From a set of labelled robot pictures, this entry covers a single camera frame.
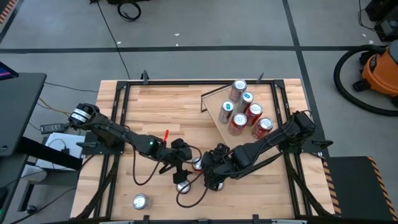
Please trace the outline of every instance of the gray floor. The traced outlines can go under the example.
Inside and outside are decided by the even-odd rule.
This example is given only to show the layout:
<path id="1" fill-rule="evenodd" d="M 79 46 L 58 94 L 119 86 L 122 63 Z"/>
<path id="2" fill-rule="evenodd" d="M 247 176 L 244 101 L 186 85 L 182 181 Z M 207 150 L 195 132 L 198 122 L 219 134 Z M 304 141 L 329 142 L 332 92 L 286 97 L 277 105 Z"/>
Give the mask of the gray floor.
<path id="1" fill-rule="evenodd" d="M 362 1 L 363 7 L 369 1 Z M 377 35 L 358 25 L 357 0 L 288 0 L 301 46 L 352 46 L 373 42 Z M 143 69 L 151 78 L 302 78 L 294 48 L 275 50 L 219 50 L 143 52 L 146 47 L 248 46 L 293 47 L 284 4 L 280 0 L 152 0 L 139 3 L 142 17 L 124 22 L 116 6 L 101 1 L 114 37 L 120 47 L 142 47 L 141 52 L 123 52 L 131 78 L 139 78 Z M 364 23 L 371 25 L 367 15 Z M 29 49 L 74 49 L 114 47 L 97 5 L 80 0 L 25 0 L 13 20 L 1 49 L 28 49 L 28 54 L 0 54 L 0 60 L 18 72 L 44 72 L 47 81 L 75 88 L 96 90 L 101 80 L 126 79 L 126 71 L 117 53 L 29 54 Z M 337 94 L 333 84 L 335 63 L 344 52 L 303 52 L 308 76 L 315 95 L 327 139 L 335 143 L 331 156 L 373 156 L 377 161 L 392 201 L 397 206 L 398 170 L 393 136 L 398 125 L 386 118 L 362 111 Z M 357 60 L 343 68 L 344 83 L 350 85 L 358 75 Z M 80 93 L 45 86 L 41 97 L 60 110 L 72 110 L 80 102 L 94 103 L 95 93 Z M 372 93 L 358 96 L 374 105 L 390 108 L 383 97 Z M 66 117 L 36 108 L 31 123 L 66 122 Z M 42 135 L 27 128 L 25 136 L 41 141 Z M 30 201 L 38 207 L 69 187 L 38 187 Z M 36 217 L 22 223 L 66 220 L 73 192 Z M 24 214 L 14 212 L 9 223 Z"/>

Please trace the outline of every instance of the wooden table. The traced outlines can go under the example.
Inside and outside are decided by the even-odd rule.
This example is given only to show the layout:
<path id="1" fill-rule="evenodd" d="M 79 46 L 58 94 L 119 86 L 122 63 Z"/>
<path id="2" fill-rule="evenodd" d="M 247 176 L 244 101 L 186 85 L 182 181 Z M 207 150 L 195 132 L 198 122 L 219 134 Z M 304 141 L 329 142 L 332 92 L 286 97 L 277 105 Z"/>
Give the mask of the wooden table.
<path id="1" fill-rule="evenodd" d="M 294 110 L 306 110 L 307 103 L 300 80 L 284 81 L 290 107 Z M 111 116 L 116 83 L 117 81 L 102 81 L 98 93 L 96 105 L 108 117 Z M 214 149 L 219 142 L 223 142 L 223 138 L 210 115 L 200 112 L 201 94 L 220 86 L 132 86 L 126 125 L 135 132 L 153 134 L 160 138 L 168 129 L 169 144 L 174 139 L 182 138 L 203 152 Z M 118 111 L 116 121 L 120 120 L 120 115 L 121 111 Z M 301 160 L 308 188 L 326 210 L 334 213 L 321 160 L 310 154 L 302 154 Z M 102 161 L 103 156 L 95 156 L 80 172 L 71 217 L 78 215 L 96 192 Z M 154 166 L 154 161 L 137 156 L 137 180 L 146 180 Z M 184 164 L 184 167 L 192 170 L 190 164 Z M 260 218 L 294 217 L 283 158 L 240 180 L 226 179 L 222 191 L 209 190 L 199 205 L 189 209 L 180 208 L 175 201 L 177 192 L 172 182 L 172 174 L 173 171 L 162 175 L 156 172 L 148 184 L 137 186 L 132 179 L 132 147 L 126 145 L 125 153 L 120 158 L 111 219 L 142 220 L 144 215 L 150 215 L 151 220 L 252 219 L 253 214 L 258 214 Z M 203 178 L 200 178 L 187 195 L 180 197 L 180 201 L 185 205 L 192 204 L 200 198 L 204 189 Z M 300 211 L 305 214 L 301 192 L 298 187 L 296 189 Z M 139 193 L 149 196 L 150 208 L 136 210 L 132 207 L 133 198 Z M 105 214 L 107 199 L 106 192 L 101 215 Z"/>

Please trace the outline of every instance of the black hose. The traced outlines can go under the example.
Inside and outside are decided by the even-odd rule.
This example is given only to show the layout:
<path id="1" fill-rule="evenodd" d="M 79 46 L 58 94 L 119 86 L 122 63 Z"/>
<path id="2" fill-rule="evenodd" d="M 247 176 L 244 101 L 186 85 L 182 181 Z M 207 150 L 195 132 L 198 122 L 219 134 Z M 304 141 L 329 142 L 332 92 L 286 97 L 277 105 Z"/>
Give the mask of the black hose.
<path id="1" fill-rule="evenodd" d="M 364 103 L 363 101 L 355 98 L 353 95 L 351 95 L 350 93 L 348 93 L 348 91 L 344 88 L 343 84 L 341 83 L 340 80 L 340 72 L 341 72 L 341 68 L 344 65 L 344 63 L 354 54 L 358 53 L 358 52 L 362 52 L 362 51 L 370 51 L 372 53 L 375 54 L 383 54 L 386 50 L 384 48 L 375 46 L 375 45 L 362 45 L 359 46 L 353 50 L 348 51 L 347 53 L 345 53 L 340 60 L 337 62 L 336 67 L 335 67 L 335 71 L 333 73 L 333 79 L 335 81 L 335 85 L 337 90 L 339 91 L 339 93 L 346 98 L 348 101 L 350 101 L 352 104 L 368 111 L 371 113 L 375 113 L 375 114 L 379 114 L 379 115 L 383 115 L 383 116 L 398 116 L 398 111 L 393 111 L 393 110 L 385 110 L 385 109 L 381 109 L 381 108 L 377 108 L 375 106 L 371 106 L 367 103 Z"/>
<path id="2" fill-rule="evenodd" d="M 123 12 L 123 10 L 121 10 L 121 7 L 124 4 L 132 4 L 134 7 L 136 7 L 138 9 L 138 15 L 136 17 L 130 17 L 127 13 Z M 122 19 L 124 19 L 125 21 L 132 22 L 132 21 L 136 21 L 138 18 L 141 17 L 141 8 L 133 0 L 121 1 L 118 4 L 118 13 L 119 13 L 119 16 L 122 17 Z"/>

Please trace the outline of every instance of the computer screen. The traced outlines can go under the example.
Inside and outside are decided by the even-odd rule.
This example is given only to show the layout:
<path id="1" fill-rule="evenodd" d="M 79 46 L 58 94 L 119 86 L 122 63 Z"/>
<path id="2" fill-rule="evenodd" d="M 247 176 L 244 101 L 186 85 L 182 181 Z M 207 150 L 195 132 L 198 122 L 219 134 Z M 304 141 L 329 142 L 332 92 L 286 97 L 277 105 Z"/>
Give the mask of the computer screen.
<path id="1" fill-rule="evenodd" d="M 0 80 L 18 77 L 18 73 L 0 62 Z"/>

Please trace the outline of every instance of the vacuum cleaner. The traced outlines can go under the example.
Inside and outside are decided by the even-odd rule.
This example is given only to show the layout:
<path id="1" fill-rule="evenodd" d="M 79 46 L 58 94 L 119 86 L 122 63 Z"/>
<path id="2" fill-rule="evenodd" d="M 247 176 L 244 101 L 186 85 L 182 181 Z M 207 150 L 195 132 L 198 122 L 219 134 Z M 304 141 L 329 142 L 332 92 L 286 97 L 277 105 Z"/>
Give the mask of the vacuum cleaner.
<path id="1" fill-rule="evenodd" d="M 391 102 L 398 106 L 398 40 L 387 47 L 361 45 L 345 53 L 337 62 L 333 79 L 339 93 L 352 104 L 375 114 L 398 116 L 398 110 L 385 110 L 371 106 L 357 98 L 344 88 L 340 80 L 340 72 L 344 63 L 354 54 L 361 54 L 359 61 L 363 66 L 362 79 L 353 84 L 357 92 L 374 90 L 391 97 Z"/>

